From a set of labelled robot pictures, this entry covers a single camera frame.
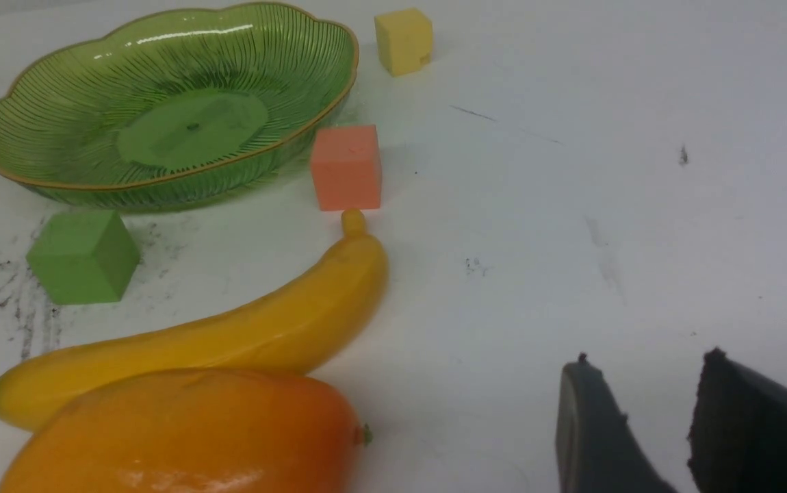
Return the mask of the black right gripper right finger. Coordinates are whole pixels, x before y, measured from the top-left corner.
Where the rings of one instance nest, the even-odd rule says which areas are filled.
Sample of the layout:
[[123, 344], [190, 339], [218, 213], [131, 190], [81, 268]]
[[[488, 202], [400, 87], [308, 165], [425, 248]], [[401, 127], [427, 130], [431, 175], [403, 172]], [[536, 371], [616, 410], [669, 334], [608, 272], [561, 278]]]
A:
[[711, 350], [688, 445], [700, 492], [787, 492], [787, 387]]

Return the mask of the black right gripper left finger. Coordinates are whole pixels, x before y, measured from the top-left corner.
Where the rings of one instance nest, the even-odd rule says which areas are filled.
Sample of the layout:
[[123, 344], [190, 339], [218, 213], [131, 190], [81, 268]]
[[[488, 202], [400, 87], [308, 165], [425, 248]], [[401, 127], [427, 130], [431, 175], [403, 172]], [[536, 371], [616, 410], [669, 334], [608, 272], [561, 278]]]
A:
[[673, 492], [619, 409], [603, 372], [581, 353], [560, 372], [556, 461], [562, 492]]

